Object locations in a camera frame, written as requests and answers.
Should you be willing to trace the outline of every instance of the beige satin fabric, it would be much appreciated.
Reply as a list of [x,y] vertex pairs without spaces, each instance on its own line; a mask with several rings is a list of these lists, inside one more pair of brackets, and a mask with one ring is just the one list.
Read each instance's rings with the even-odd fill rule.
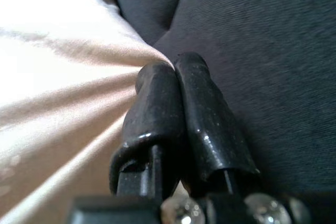
[[64,223],[105,195],[141,67],[167,59],[112,0],[0,0],[0,223]]

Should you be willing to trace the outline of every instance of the metal bolt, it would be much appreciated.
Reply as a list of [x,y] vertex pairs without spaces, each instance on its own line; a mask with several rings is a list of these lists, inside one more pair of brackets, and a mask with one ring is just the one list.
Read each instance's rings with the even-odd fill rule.
[[205,216],[196,201],[186,196],[174,196],[161,205],[163,224],[205,224]]
[[260,224],[292,223],[285,207],[267,194],[251,194],[244,201]]

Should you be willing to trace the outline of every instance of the silver screw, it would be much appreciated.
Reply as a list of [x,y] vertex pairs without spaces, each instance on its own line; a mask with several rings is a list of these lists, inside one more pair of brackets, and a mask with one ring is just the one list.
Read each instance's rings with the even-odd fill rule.
[[161,205],[163,224],[205,224],[205,216],[196,201],[187,196],[174,196]]
[[251,194],[244,202],[260,224],[292,223],[285,207],[267,194]]

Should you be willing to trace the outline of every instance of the shiny fabric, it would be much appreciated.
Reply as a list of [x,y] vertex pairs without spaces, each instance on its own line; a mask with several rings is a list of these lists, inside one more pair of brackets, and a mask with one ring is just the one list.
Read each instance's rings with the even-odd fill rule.
[[109,194],[135,78],[167,59],[113,0],[0,0],[0,223],[63,223]]

